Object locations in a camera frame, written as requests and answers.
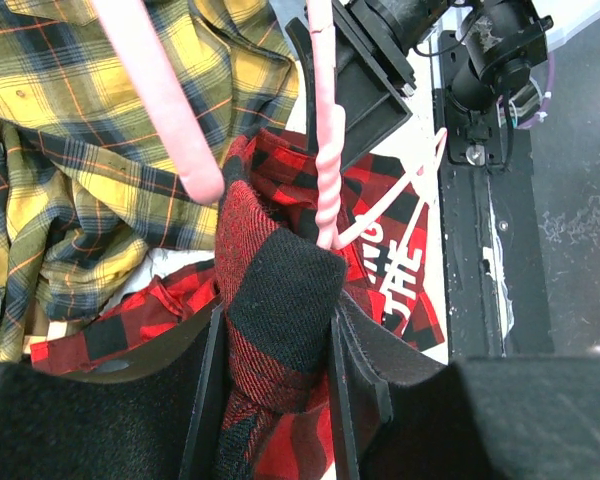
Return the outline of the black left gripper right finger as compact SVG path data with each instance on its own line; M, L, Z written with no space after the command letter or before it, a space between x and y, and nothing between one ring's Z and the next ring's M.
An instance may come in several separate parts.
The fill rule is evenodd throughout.
M329 394L341 479L600 479L600 355L445 365L342 295Z

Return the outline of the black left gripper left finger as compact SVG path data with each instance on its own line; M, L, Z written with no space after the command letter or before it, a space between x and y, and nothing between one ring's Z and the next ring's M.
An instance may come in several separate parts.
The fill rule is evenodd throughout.
M208 479L226 403L213 302L90 372L0 363L0 479Z

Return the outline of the red black plaid shirt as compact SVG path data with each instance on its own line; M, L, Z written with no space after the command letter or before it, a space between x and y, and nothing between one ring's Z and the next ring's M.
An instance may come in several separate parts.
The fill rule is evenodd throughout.
M220 300L230 392L212 477L322 477L334 458L325 361L340 295L419 350L443 333L423 286L428 209L414 188L354 242L325 251L315 160L299 141L260 128L239 136L223 169L214 257L151 281L74 335L34 344L32 366L91 370Z

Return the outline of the pink wire hanger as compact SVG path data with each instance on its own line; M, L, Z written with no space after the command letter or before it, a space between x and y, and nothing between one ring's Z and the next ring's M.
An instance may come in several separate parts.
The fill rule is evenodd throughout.
M218 201L225 189L223 175L143 2L95 1L92 6L186 192L199 204ZM335 101L335 26L330 2L310 1L307 8L313 48L318 144L317 244L324 249L340 250L364 233L388 209L409 184L412 174L405 172L366 214L344 232L338 231L345 111Z

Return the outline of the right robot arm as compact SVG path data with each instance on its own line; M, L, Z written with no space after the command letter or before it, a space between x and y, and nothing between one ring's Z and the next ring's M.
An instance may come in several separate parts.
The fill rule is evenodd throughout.
M336 102L346 113L341 169L347 171L412 116L403 103L416 88L407 60L454 1L350 1L331 4L335 26ZM491 174L505 172L513 154L514 121L504 113L506 145L498 154L488 147L484 117L494 107L508 108L528 86L533 67L548 58L549 16L540 17L530 1L467 1L470 12L453 43L436 52L452 60L462 48L459 70L445 85L453 128L449 144L460 162L470 149L481 151L477 166Z

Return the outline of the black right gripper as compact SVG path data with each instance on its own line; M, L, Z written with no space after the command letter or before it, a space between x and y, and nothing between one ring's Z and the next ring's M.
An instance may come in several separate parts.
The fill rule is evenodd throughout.
M336 103L345 110L341 168L347 170L411 117L402 100L416 89L407 56L454 4L445 0L332 3L336 28ZM304 80L306 149L317 150L315 69L308 28L295 17L286 27Z

